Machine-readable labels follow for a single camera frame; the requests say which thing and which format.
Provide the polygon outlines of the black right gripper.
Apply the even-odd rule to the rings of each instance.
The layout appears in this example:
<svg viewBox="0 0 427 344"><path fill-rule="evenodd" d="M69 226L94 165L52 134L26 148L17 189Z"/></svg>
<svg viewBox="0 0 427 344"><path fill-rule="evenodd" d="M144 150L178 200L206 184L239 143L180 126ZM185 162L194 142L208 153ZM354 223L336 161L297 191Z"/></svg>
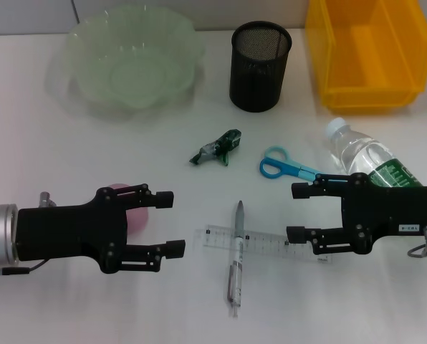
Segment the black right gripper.
<svg viewBox="0 0 427 344"><path fill-rule="evenodd" d="M288 226L290 244L312 245L315 255L369 254L384 237L422 237L427 253L427 186L381 187L364 174L317 174L312 183L293 183L293 199L342 197L342 228Z"/></svg>

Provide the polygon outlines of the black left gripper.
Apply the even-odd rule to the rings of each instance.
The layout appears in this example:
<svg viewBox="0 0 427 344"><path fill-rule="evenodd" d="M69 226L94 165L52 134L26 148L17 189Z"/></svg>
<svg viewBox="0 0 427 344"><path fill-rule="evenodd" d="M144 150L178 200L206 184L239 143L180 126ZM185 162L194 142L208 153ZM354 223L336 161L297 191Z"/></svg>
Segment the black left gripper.
<svg viewBox="0 0 427 344"><path fill-rule="evenodd" d="M186 241L126 245L126 211L170 209L173 192L152 193L148 184L100 188L86 204L20 209L16 251L23 262L89 257L105 274L119 271L159 272L163 258L180 259Z"/></svg>

